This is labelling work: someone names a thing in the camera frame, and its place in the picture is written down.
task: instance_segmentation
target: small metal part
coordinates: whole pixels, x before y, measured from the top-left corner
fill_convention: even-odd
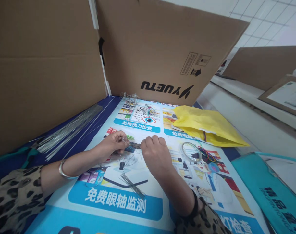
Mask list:
[[[133,142],[130,142],[130,144],[129,144],[131,147],[134,147],[134,148],[136,148],[136,149],[140,149],[141,148],[141,145],[140,144],[138,144],[138,143],[133,143]]]

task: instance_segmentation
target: doctor illustration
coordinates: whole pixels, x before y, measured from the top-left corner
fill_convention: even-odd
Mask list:
[[[198,162],[197,168],[204,172],[202,178],[197,177],[197,190],[200,196],[213,209],[235,214],[245,214],[244,209],[228,183],[217,174],[219,168],[215,163],[207,164],[202,159]]]

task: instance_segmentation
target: cardboard flap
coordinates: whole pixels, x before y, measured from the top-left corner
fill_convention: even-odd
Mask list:
[[[106,96],[88,0],[0,0],[0,154]]]
[[[268,90],[296,69],[296,46],[240,48],[224,76]]]
[[[97,0],[112,94],[193,105],[249,23],[158,0]]]

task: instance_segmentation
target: blue poster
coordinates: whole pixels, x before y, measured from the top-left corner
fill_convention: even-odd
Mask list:
[[[182,145],[186,142],[197,147],[200,144],[173,126],[173,108],[124,98],[86,150],[119,130],[133,143],[141,143],[154,134],[163,137],[177,173],[233,233],[269,233],[261,210],[220,147],[201,143],[207,157],[199,162],[192,162],[183,154]],[[173,233],[175,212],[147,168],[141,149],[130,146],[122,155],[114,153],[104,163],[91,167],[51,196],[27,233]],[[122,175],[144,197],[139,197]]]

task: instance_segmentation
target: eye illustration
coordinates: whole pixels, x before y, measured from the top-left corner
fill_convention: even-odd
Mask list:
[[[144,118],[142,118],[142,120],[148,124],[153,124],[156,122],[156,120],[149,118],[149,117],[144,117]]]

